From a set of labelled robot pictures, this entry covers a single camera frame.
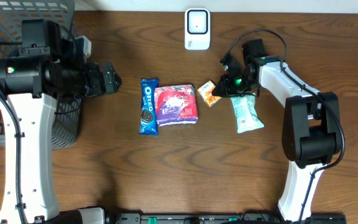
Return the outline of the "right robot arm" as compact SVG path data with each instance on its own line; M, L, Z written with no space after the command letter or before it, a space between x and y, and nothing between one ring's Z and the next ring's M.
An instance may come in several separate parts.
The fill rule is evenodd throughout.
M220 60L227 72L212 94L235 98L265 88L284 107L282 147L289 160L285 188L278 201L281 218L300 223L311 218L311 203L324 170L338 164L345 150L338 97L310 87L290 70L283 57L268 55L262 39L242 46L244 63L227 52Z

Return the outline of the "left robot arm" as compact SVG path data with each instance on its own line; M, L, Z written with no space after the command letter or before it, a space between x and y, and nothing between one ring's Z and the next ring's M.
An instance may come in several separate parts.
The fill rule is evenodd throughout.
M85 37L62 37L63 26L22 22L15 57L0 59L0 108L6 174L0 223L112 223L102 207L60 211L52 175L52 127L58 102L116 93L122 80L111 63L88 63Z

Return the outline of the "teal wet wipes packet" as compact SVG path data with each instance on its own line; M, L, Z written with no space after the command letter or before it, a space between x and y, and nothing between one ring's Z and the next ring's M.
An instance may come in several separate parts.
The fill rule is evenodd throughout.
M255 93L231 98L239 134L264 127L255 110L255 99Z

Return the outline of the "orange pocket tissue pack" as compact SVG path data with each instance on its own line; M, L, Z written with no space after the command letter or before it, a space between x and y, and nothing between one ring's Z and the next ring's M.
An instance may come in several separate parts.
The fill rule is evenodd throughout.
M216 85L212 81L208 81L198 88L198 93L209 107L212 107L221 99L220 96L214 96L212 94L212 91L215 89L215 87Z

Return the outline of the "blue Oreo cookie pack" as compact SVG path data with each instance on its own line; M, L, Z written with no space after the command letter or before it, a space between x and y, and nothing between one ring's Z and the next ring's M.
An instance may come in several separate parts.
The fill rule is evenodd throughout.
M142 90L142 101L139 134L158 136L154 91L158 87L159 79L142 79L140 84Z

